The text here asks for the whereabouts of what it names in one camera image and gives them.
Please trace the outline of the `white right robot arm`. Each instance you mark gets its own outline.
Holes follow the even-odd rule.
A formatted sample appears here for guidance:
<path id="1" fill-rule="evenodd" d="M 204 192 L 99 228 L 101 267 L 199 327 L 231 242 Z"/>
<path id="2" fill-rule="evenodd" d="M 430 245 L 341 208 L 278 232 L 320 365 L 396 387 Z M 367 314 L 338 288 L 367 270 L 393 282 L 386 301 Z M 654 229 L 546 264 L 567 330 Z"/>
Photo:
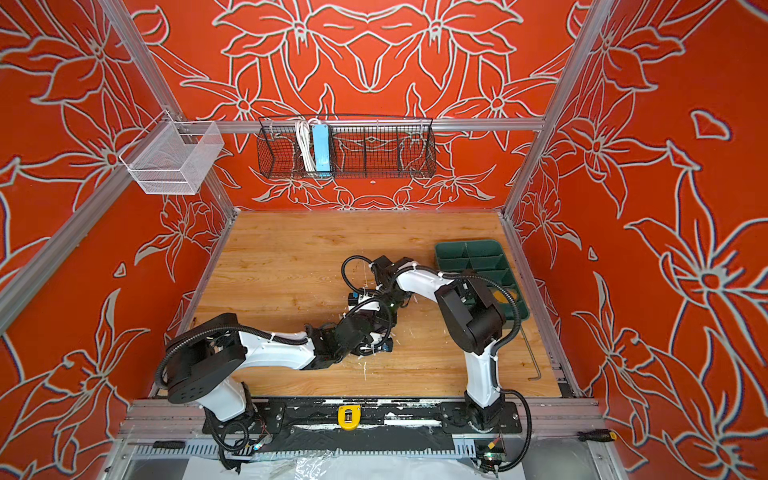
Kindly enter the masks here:
<path id="1" fill-rule="evenodd" d="M 346 266 L 354 260 L 368 264 L 374 288 L 356 287 L 348 279 Z M 341 274 L 350 288 L 348 312 L 372 315 L 372 332 L 354 349 L 356 355 L 389 351 L 397 311 L 414 295 L 431 300 L 438 305 L 451 339 L 464 352 L 467 422 L 480 431 L 498 423 L 505 405 L 498 351 L 517 336 L 522 323 L 505 287 L 472 271 L 437 271 L 410 258 L 393 263 L 385 256 L 372 261 L 353 255 L 342 264 Z"/>

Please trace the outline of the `green plastic divider tray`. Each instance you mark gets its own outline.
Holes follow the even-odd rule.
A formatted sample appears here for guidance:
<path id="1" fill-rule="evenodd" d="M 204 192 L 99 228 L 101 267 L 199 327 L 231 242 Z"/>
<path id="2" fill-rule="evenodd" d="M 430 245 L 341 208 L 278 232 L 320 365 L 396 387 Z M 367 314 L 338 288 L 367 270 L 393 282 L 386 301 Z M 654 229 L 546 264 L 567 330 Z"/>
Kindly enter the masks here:
<path id="1" fill-rule="evenodd" d="M 515 300 L 522 321 L 530 317 L 529 308 L 502 245 L 492 239 L 448 241 L 435 245 L 439 270 L 451 273 L 474 271 L 503 286 Z"/>

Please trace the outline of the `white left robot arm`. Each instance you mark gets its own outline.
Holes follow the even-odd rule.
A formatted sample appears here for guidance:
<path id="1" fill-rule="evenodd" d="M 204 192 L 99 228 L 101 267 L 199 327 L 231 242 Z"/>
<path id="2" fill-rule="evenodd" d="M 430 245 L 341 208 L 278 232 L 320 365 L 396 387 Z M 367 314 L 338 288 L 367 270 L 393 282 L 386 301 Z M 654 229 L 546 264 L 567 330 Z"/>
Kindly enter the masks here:
<path id="1" fill-rule="evenodd" d="M 327 369 L 349 355 L 367 356 L 392 346 L 397 314 L 384 307 L 354 307 L 337 323 L 275 333 L 243 325 L 223 313 L 165 347 L 154 383 L 172 404 L 197 403 L 222 422 L 249 408 L 249 389 L 233 380 L 247 368 Z"/>

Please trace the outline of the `green striped sock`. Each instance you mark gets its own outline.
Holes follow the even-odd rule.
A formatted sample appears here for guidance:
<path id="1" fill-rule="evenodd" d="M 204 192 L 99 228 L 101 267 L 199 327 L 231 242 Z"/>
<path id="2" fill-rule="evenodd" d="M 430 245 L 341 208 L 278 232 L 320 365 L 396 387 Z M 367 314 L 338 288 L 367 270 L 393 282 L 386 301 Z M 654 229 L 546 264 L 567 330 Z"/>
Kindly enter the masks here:
<path id="1" fill-rule="evenodd" d="M 496 301 L 499 302 L 500 304 L 508 304 L 508 300 L 506 299 L 506 297 L 503 295 L 502 292 L 494 291 L 493 296 L 496 299 Z"/>

